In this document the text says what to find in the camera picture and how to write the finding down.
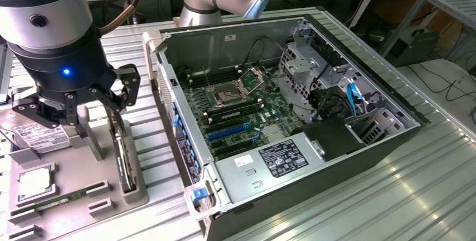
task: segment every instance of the blue led light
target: blue led light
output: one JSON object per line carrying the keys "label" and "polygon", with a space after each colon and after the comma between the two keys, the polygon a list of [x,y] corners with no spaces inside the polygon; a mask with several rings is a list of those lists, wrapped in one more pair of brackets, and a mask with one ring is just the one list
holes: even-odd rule
{"label": "blue led light", "polygon": [[64,76],[70,76],[72,75],[72,71],[70,71],[69,68],[62,68],[61,73],[62,73]]}

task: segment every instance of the green circuit board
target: green circuit board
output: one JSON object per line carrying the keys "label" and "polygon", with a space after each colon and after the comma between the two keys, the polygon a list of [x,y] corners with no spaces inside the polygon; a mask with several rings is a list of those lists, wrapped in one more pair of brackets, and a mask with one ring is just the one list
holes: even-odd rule
{"label": "green circuit board", "polygon": [[[238,89],[236,80],[201,88],[184,89],[204,139],[217,160],[268,144],[269,140],[273,140],[265,134],[269,133],[270,125],[276,125],[278,128],[277,136],[288,137],[290,132],[304,124],[278,89],[276,89],[272,77],[262,73],[260,78],[262,83],[252,91],[260,83],[258,76],[249,71],[241,77],[242,87],[248,91],[248,95]],[[240,107],[240,104],[257,99],[260,99],[258,102]],[[205,112],[218,114],[206,117]],[[213,121],[216,123],[210,125],[209,118],[218,118],[218,121]],[[233,125],[210,131],[213,127],[221,127],[226,123]],[[245,125],[246,130],[209,140],[210,134],[226,132],[241,125]]]}

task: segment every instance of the motherboard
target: motherboard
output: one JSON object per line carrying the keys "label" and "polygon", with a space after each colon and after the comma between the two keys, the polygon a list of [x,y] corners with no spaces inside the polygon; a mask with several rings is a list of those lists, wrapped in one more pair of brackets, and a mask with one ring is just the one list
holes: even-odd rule
{"label": "motherboard", "polygon": [[288,137],[304,124],[276,86],[278,77],[252,66],[233,71],[237,78],[202,76],[184,89],[216,160]]}

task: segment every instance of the warning label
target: warning label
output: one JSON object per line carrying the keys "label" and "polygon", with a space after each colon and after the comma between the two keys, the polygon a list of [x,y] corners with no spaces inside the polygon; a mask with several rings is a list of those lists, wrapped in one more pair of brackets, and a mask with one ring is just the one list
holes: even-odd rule
{"label": "warning label", "polygon": [[276,178],[308,165],[292,139],[260,150],[260,155]]}
{"label": "warning label", "polygon": [[33,123],[14,127],[13,131],[16,135],[21,137],[26,145],[34,150],[69,141],[68,134],[62,127],[49,129],[42,125]]}

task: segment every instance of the slotted metal surface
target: slotted metal surface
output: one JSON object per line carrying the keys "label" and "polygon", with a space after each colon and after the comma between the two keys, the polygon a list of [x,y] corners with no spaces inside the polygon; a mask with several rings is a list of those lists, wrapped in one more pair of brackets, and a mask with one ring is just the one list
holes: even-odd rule
{"label": "slotted metal surface", "polygon": [[[268,12],[262,17],[309,13],[432,120],[432,125],[369,171],[234,235],[229,240],[470,240],[476,237],[476,149],[473,134],[452,121],[432,100],[406,85],[378,54],[325,12],[314,8]],[[236,16],[225,20],[236,21]],[[140,99],[128,108],[140,165],[150,195],[134,212],[72,234],[68,240],[201,240],[190,219],[174,159],[153,108],[141,48],[141,33],[172,22],[121,27],[102,39],[113,66],[134,63],[142,75]],[[10,84],[29,80],[14,61]],[[98,103],[88,104],[92,126],[105,123]],[[5,190],[9,159],[0,159]],[[5,193],[0,194],[4,216]]]}
{"label": "slotted metal surface", "polygon": [[476,0],[428,0],[428,2],[476,30]]}

